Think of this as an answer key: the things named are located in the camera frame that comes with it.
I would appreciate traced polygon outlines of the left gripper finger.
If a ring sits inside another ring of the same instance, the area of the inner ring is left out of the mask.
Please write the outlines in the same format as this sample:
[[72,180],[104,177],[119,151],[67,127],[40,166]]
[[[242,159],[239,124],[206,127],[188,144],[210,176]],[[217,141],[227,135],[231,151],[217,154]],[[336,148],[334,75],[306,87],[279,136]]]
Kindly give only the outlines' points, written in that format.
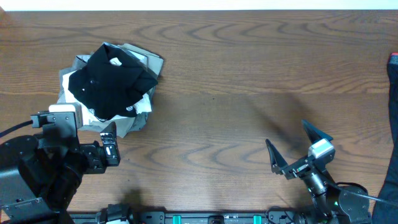
[[116,132],[116,123],[114,121],[110,122],[107,127],[105,127],[102,132],[100,132],[100,137],[102,140],[102,143],[104,145],[107,144],[117,144],[117,132]]
[[117,144],[104,145],[106,153],[106,163],[108,167],[117,167],[120,163],[121,156]]

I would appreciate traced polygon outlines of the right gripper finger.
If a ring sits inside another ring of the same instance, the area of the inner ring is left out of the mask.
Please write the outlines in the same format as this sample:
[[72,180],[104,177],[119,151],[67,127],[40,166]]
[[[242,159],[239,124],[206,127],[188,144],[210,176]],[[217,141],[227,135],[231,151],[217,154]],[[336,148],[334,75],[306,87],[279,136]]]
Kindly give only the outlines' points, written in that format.
[[288,163],[269,139],[266,139],[266,146],[269,151],[271,171],[275,174],[285,174],[284,169],[289,166]]
[[322,139],[326,139],[328,141],[333,140],[332,136],[330,136],[329,134],[316,128],[313,124],[308,122],[306,119],[302,120],[302,126],[312,144],[315,144],[316,142],[318,142]]

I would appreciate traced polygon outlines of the black t-shirt with logo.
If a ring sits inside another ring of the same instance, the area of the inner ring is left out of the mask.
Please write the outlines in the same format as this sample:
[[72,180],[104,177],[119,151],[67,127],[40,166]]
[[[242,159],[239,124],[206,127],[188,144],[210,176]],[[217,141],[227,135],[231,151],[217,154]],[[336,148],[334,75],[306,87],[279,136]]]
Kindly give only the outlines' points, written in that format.
[[103,44],[69,77],[68,91],[100,121],[137,116],[134,104],[158,84],[156,78],[120,48]]

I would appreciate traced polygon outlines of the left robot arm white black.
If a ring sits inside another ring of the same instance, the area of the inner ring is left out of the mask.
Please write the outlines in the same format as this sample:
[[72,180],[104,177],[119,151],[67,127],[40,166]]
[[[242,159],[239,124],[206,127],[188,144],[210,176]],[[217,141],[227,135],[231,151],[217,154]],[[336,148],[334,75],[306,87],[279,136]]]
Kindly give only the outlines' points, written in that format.
[[76,134],[25,135],[1,144],[1,210],[8,223],[73,223],[67,208],[87,174],[120,163],[116,124],[102,142],[80,144]]

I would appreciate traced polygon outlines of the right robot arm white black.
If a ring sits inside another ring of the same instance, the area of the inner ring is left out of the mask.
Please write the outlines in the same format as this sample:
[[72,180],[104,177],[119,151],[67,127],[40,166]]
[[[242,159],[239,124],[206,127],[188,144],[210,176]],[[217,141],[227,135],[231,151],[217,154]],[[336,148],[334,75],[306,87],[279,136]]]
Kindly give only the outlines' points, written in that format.
[[265,140],[271,162],[271,171],[286,179],[299,178],[311,196],[312,208],[297,210],[284,216],[287,223],[371,223],[368,191],[351,182],[335,182],[326,165],[335,157],[333,138],[302,120],[311,142],[308,154],[288,164],[269,139]]

